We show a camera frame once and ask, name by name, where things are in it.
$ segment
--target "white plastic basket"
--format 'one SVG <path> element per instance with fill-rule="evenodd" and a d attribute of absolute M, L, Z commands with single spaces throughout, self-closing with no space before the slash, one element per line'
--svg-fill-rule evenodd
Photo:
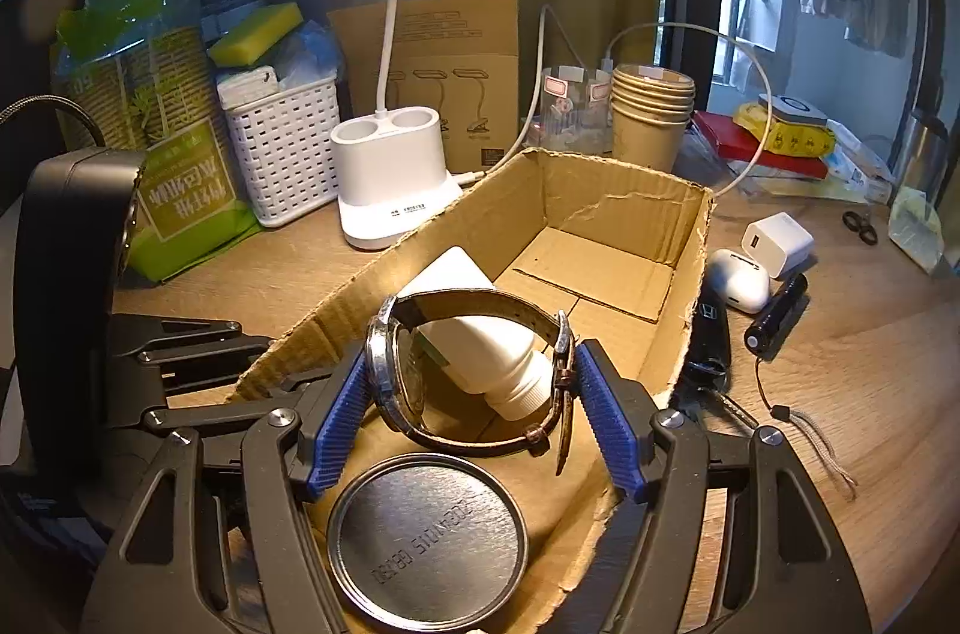
<path fill-rule="evenodd" d="M 261 225 L 277 228 L 337 197 L 330 131 L 336 76 L 227 111 L 230 140 Z"/>

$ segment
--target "cardboard box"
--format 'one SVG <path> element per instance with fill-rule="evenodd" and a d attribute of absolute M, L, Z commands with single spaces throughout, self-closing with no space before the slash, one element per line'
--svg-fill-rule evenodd
<path fill-rule="evenodd" d="M 324 300 L 256 361 L 238 395 L 262 397 L 284 375 L 337 359 L 344 344 L 363 337 L 387 295 L 459 245 L 500 289 L 549 313 L 567 311 L 578 340 L 599 339 L 621 375 L 642 381 L 662 407 L 688 349 L 711 208 L 709 190 L 667 174 L 527 150 Z M 506 423 L 439 370 L 424 367 L 424 378 L 425 421 L 445 436 L 506 438 L 532 421 Z M 416 450 L 375 408 L 368 411 L 340 484 L 311 509 L 323 551 L 330 508 L 344 485 L 380 460 Z M 530 634 L 546 621 L 583 577 L 617 503 L 579 402 L 560 477 L 555 452 L 479 461 L 517 500 L 531 544 L 520 589 L 483 631 Z M 369 630 L 346 612 L 351 631 Z"/>
<path fill-rule="evenodd" d="M 376 108 L 384 3 L 332 12 L 357 115 Z M 387 105 L 440 112 L 446 167 L 488 169 L 517 139 L 517 0 L 402 0 Z"/>

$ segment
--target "expiration date code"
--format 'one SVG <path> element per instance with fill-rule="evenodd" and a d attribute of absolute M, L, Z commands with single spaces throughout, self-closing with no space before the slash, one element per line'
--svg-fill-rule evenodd
<path fill-rule="evenodd" d="M 395 578 L 401 570 L 406 569 L 416 561 L 416 556 L 429 552 L 432 546 L 440 542 L 450 529 L 458 527 L 469 515 L 470 508 L 467 500 L 461 498 L 446 510 L 440 519 L 431 522 L 419 534 L 409 538 L 407 540 L 409 549 L 399 549 L 382 564 L 379 564 L 375 569 L 371 569 L 370 574 L 381 585 Z"/>

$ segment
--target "black scissors handle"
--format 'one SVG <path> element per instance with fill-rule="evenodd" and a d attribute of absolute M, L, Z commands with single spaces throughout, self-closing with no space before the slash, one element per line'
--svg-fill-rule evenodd
<path fill-rule="evenodd" d="M 853 233 L 860 236 L 860 240 L 864 244 L 875 247 L 877 246 L 877 242 L 880 241 L 880 238 L 877 236 L 877 229 L 870 224 L 869 217 L 861 217 L 856 212 L 844 212 L 843 224 L 853 231 Z"/>

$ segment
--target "red book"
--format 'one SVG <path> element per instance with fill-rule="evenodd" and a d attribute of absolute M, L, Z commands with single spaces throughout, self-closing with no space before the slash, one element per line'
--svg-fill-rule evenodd
<path fill-rule="evenodd" d="M 760 142 L 750 131 L 741 128 L 733 122 L 733 118 L 727 115 L 694 112 L 693 121 L 722 160 L 749 162 L 757 151 L 757 146 L 760 146 Z M 803 174 L 811 179 L 827 177 L 827 166 L 818 158 L 790 158 L 764 150 L 760 154 L 757 165 L 793 171 L 795 174 Z"/>

